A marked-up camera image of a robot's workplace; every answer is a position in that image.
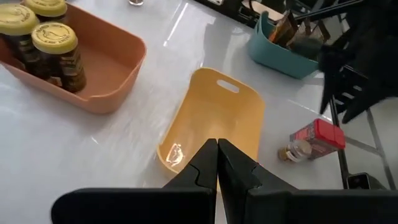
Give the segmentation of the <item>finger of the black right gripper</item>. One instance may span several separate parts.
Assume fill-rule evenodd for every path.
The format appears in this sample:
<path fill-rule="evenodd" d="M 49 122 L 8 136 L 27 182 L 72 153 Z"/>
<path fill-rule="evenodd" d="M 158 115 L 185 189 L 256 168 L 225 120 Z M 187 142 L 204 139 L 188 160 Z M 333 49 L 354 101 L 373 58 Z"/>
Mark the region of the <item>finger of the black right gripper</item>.
<path fill-rule="evenodd" d="M 323 94 L 322 100 L 320 104 L 320 114 L 323 114 L 326 111 L 326 107 L 329 104 L 333 94 L 336 90 L 336 79 L 333 77 L 325 77 L 324 85 L 323 85 Z"/>
<path fill-rule="evenodd" d="M 342 123 L 349 123 L 352 119 L 380 101 L 382 101 L 382 95 L 378 93 L 362 93 L 361 95 L 356 96 L 354 100 L 347 106 Z"/>

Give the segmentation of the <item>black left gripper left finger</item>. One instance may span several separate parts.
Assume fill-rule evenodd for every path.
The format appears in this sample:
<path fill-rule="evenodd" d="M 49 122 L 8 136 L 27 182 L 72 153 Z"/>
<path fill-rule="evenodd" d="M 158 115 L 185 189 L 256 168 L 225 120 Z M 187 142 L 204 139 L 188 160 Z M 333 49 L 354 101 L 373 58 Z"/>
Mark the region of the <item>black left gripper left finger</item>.
<path fill-rule="evenodd" d="M 218 144 L 208 139 L 161 188 L 83 188 L 56 199 L 52 223 L 214 223 Z"/>

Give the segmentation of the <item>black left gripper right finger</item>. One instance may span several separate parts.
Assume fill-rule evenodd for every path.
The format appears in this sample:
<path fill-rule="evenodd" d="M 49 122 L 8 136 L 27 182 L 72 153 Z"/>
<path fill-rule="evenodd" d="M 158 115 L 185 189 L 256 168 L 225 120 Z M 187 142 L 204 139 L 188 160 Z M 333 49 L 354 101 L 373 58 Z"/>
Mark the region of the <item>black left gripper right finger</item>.
<path fill-rule="evenodd" d="M 228 223 L 397 224 L 392 190 L 299 190 L 226 139 L 218 141 L 218 178 Z"/>

